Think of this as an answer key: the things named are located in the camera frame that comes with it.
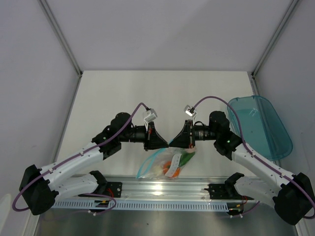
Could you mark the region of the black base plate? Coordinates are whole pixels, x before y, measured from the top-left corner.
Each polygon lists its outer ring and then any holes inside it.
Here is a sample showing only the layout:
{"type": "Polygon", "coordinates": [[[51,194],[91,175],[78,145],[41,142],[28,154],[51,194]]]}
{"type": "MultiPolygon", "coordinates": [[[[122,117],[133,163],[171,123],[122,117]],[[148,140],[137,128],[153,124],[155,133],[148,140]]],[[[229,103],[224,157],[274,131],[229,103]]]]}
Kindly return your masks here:
{"type": "Polygon", "coordinates": [[[113,198],[120,198],[122,195],[122,190],[122,182],[107,182],[104,193],[113,198]]]}
{"type": "Polygon", "coordinates": [[[241,196],[234,186],[230,186],[224,183],[210,183],[207,188],[204,188],[210,195],[212,200],[245,200],[244,196],[241,196]]]}

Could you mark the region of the aluminium frame post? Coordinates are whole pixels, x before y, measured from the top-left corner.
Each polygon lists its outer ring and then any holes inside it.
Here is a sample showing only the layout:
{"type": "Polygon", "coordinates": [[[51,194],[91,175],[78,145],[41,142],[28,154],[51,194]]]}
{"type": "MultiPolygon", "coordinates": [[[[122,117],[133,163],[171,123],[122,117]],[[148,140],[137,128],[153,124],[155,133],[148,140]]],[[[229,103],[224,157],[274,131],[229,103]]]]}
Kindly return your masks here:
{"type": "Polygon", "coordinates": [[[272,50],[276,46],[278,40],[280,39],[282,33],[284,32],[285,28],[289,24],[289,21],[293,17],[295,11],[297,10],[301,0],[291,0],[287,9],[285,10],[281,20],[279,21],[275,31],[273,32],[271,38],[269,39],[265,49],[263,50],[259,60],[255,64],[253,71],[251,72],[252,77],[255,79],[257,74],[259,73],[260,69],[268,59],[269,55],[271,54],[272,50]]]}
{"type": "Polygon", "coordinates": [[[78,76],[81,76],[83,74],[74,54],[72,49],[70,48],[70,45],[67,41],[67,39],[65,38],[63,31],[57,21],[57,18],[55,16],[55,14],[53,13],[49,2],[47,0],[38,0],[37,1],[48,21],[48,23],[50,24],[59,44],[61,45],[65,55],[67,56],[71,66],[73,67],[74,71],[76,72],[76,74],[78,76]]]}

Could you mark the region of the right aluminium frame post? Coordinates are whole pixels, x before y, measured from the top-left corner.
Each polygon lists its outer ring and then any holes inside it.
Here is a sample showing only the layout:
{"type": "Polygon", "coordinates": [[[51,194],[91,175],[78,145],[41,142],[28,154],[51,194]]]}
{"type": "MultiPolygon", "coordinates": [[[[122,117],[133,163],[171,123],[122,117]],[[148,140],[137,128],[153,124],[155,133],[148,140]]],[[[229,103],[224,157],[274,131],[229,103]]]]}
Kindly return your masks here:
{"type": "Polygon", "coordinates": [[[260,69],[268,59],[269,55],[271,54],[272,50],[276,46],[278,40],[280,39],[282,33],[284,32],[285,28],[289,24],[289,21],[293,17],[295,11],[297,10],[301,0],[291,0],[287,9],[285,10],[281,20],[279,21],[275,31],[273,32],[271,38],[269,39],[265,49],[263,50],[259,60],[255,64],[253,71],[251,72],[252,77],[255,79],[257,74],[259,73],[260,69]]]}

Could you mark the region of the green toy bell pepper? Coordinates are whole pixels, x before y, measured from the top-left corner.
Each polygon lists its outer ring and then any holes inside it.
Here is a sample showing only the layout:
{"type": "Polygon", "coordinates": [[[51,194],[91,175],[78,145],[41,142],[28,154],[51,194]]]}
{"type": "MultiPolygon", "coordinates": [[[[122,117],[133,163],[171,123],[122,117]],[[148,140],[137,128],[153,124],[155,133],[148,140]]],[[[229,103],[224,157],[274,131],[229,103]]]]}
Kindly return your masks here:
{"type": "Polygon", "coordinates": [[[180,157],[179,167],[186,165],[195,155],[195,152],[183,152],[180,157]]]}

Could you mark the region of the aluminium mounting rail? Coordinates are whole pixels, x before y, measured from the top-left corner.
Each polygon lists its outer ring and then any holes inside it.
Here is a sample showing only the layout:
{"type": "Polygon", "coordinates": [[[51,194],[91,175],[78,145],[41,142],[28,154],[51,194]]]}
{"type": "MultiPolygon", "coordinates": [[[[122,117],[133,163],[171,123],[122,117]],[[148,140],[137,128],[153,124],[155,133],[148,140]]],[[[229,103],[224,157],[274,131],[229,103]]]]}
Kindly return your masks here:
{"type": "Polygon", "coordinates": [[[105,176],[108,182],[121,182],[118,200],[136,201],[208,201],[209,184],[223,184],[227,177],[182,177],[175,179],[105,176]]]}

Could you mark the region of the left aluminium frame post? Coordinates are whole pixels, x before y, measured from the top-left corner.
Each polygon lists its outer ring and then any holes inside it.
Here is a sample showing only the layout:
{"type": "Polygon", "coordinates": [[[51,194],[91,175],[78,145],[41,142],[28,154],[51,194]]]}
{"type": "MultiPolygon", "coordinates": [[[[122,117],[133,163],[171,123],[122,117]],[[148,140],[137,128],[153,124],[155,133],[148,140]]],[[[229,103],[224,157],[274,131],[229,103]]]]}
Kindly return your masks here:
{"type": "Polygon", "coordinates": [[[53,13],[49,2],[47,0],[38,0],[37,1],[48,21],[48,23],[50,24],[59,44],[61,45],[65,55],[67,56],[71,66],[73,67],[74,71],[76,72],[76,74],[78,76],[81,76],[83,74],[74,54],[72,49],[70,48],[70,45],[67,41],[67,39],[65,38],[63,31],[57,21],[57,18],[55,16],[55,14],[53,13]]]}

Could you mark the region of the clear zip top bag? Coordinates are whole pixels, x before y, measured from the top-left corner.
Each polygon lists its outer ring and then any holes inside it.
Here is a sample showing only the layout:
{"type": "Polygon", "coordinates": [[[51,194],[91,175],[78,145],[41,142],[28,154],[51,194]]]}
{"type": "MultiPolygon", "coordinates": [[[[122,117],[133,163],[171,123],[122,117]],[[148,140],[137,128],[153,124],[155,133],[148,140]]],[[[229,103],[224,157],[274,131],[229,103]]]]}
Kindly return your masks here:
{"type": "Polygon", "coordinates": [[[136,178],[173,179],[195,156],[196,148],[161,148],[151,154],[140,166],[136,178]]]}

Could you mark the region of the white toy egg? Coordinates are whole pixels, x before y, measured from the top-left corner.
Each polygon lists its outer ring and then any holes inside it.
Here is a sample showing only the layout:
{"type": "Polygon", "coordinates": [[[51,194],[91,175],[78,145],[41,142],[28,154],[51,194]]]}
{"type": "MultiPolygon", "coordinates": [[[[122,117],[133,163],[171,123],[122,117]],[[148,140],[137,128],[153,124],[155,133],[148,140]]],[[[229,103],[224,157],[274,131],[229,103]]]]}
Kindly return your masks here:
{"type": "Polygon", "coordinates": [[[161,176],[161,175],[163,175],[163,167],[161,167],[161,166],[154,166],[154,167],[153,167],[153,174],[154,174],[155,176],[161,176]]]}

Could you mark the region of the teal plastic tray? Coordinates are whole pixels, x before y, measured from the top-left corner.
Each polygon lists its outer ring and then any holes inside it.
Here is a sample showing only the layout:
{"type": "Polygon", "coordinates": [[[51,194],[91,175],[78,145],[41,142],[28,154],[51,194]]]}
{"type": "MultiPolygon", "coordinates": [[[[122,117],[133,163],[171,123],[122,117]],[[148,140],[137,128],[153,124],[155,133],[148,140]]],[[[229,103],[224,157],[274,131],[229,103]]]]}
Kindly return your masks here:
{"type": "Polygon", "coordinates": [[[246,143],[270,161],[291,154],[292,140],[271,102],[258,95],[229,101],[228,119],[234,133],[242,130],[246,143]]]}

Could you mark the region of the orange toy pumpkin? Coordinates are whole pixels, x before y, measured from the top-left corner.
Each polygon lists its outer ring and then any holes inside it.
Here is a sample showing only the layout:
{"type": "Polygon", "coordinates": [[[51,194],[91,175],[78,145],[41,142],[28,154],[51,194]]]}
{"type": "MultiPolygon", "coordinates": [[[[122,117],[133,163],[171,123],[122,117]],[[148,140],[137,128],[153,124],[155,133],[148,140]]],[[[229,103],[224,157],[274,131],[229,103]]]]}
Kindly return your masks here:
{"type": "Polygon", "coordinates": [[[163,165],[163,173],[166,177],[169,178],[176,178],[179,176],[181,171],[180,167],[176,167],[175,164],[172,164],[171,161],[167,161],[164,165],[163,165]]]}

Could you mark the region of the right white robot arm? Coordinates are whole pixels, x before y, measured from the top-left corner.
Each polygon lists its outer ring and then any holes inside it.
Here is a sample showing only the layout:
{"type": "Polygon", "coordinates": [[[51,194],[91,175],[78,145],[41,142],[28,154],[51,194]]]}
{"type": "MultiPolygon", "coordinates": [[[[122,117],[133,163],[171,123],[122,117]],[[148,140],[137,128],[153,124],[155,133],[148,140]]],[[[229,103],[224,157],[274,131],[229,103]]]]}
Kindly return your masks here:
{"type": "Polygon", "coordinates": [[[269,161],[243,138],[230,130],[224,112],[209,115],[208,125],[195,125],[186,120],[182,131],[171,141],[170,147],[193,148],[196,141],[214,141],[216,151],[255,174],[259,180],[250,180],[241,173],[234,174],[234,181],[225,185],[230,198],[244,195],[272,207],[286,223],[296,225],[309,219],[307,213],[315,207],[315,194],[310,179],[303,173],[297,175],[269,161]]]}

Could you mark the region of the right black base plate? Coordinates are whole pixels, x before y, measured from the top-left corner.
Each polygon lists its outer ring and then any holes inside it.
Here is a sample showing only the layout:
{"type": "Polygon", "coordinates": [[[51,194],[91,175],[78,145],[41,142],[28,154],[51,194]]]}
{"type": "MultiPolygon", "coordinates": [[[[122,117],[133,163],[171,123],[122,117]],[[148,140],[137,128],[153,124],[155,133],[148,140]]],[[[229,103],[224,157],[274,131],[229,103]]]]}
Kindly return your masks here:
{"type": "Polygon", "coordinates": [[[244,196],[241,196],[234,186],[230,186],[224,183],[210,183],[207,188],[204,188],[210,195],[212,200],[245,200],[244,196]]]}

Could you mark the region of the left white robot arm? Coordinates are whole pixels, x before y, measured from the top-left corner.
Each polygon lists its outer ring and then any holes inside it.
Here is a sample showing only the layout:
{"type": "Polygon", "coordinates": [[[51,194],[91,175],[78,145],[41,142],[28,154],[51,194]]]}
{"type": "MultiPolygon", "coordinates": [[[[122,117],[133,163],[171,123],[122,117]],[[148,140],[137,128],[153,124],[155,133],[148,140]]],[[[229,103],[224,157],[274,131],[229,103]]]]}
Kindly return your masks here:
{"type": "Polygon", "coordinates": [[[33,215],[41,215],[55,202],[74,196],[108,194],[113,198],[114,192],[100,171],[91,171],[82,177],[74,174],[114,155],[121,150],[123,142],[142,143],[145,151],[168,147],[156,131],[156,118],[156,112],[149,109],[143,114],[144,125],[136,126],[130,114],[118,113],[110,125],[72,157],[41,168],[27,167],[19,188],[27,208],[33,215]]]}

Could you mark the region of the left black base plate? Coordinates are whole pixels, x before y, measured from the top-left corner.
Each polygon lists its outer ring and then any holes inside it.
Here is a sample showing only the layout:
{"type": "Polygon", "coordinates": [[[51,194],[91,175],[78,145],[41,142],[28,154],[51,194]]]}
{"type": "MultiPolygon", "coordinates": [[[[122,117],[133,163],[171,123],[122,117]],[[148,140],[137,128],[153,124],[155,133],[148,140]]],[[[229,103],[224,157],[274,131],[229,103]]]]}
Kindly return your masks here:
{"type": "Polygon", "coordinates": [[[113,198],[120,198],[122,195],[122,190],[122,182],[107,182],[104,193],[113,198]]]}

